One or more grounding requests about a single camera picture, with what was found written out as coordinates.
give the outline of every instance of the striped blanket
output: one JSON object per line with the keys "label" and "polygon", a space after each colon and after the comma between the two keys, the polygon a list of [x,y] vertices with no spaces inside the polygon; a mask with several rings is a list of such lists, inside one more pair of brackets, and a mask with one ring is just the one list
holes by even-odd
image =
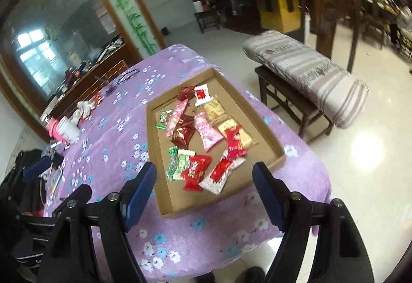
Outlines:
{"label": "striped blanket", "polygon": [[248,39],[244,52],[311,100],[338,128],[348,128],[369,89],[324,55],[274,30]]}

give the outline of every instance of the small table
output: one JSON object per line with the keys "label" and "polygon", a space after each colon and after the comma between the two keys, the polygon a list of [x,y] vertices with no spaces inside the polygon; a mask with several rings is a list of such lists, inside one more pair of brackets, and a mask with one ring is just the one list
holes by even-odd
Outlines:
{"label": "small table", "polygon": [[[194,16],[196,17],[196,21],[199,25],[199,28],[202,34],[204,33],[206,29],[209,29],[209,28],[216,27],[217,29],[220,29],[220,17],[216,10],[197,12],[194,14]],[[207,22],[205,21],[205,18],[206,19],[211,18],[211,21]]]}
{"label": "small table", "polygon": [[[127,180],[135,178],[150,160],[146,104],[210,67],[213,65],[184,45],[171,46],[133,66],[131,69],[140,69],[139,74],[117,86],[79,125],[78,142],[63,153],[61,181],[54,195],[47,192],[45,216],[50,217],[60,199],[82,183],[91,186],[91,202],[95,202],[109,192],[118,192]],[[311,201],[328,201],[331,188],[323,163],[276,114],[250,92],[234,85],[284,147],[285,166],[274,173],[275,177]],[[100,273],[108,281],[99,229],[93,228],[92,233]],[[256,188],[250,186],[177,219],[160,217],[153,196],[127,238],[146,279],[163,282],[224,267],[277,235],[279,230],[270,223]]]}

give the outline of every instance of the wooden counter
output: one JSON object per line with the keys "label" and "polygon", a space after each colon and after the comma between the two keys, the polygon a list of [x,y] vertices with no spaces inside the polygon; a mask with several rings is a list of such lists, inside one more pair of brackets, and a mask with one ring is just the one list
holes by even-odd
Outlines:
{"label": "wooden counter", "polygon": [[64,97],[56,104],[51,114],[56,119],[61,119],[63,116],[71,116],[76,110],[78,102],[89,100],[96,92],[103,88],[104,85],[96,80],[94,76],[111,82],[136,63],[127,45],[123,44],[119,49],[116,49],[112,54],[92,67],[76,84],[65,92]]}

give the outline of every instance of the bench leg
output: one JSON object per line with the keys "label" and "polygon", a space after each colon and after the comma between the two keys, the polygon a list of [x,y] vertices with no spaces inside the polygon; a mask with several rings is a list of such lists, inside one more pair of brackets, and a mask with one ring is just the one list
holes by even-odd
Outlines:
{"label": "bench leg", "polygon": [[266,82],[262,77],[259,78],[260,101],[267,106]]}
{"label": "bench leg", "polygon": [[306,132],[306,129],[309,126],[309,121],[310,121],[309,116],[304,115],[303,118],[302,118],[302,122],[300,124],[299,133],[298,133],[298,135],[301,139],[303,139],[303,136]]}

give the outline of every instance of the white cup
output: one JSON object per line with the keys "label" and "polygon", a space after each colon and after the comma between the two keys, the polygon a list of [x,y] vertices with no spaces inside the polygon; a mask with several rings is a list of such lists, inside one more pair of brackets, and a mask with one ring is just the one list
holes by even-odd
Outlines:
{"label": "white cup", "polygon": [[80,134],[80,129],[78,129],[67,117],[61,118],[56,127],[56,131],[71,144],[76,141]]}

